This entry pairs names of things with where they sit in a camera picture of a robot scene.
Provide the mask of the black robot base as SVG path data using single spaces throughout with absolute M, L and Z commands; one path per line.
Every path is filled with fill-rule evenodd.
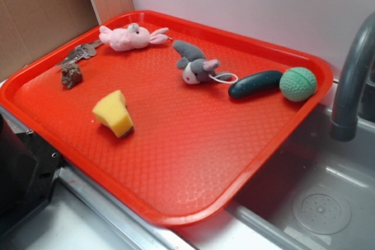
M 61 153 L 36 132 L 14 133 L 1 117 L 1 237 L 51 202 Z

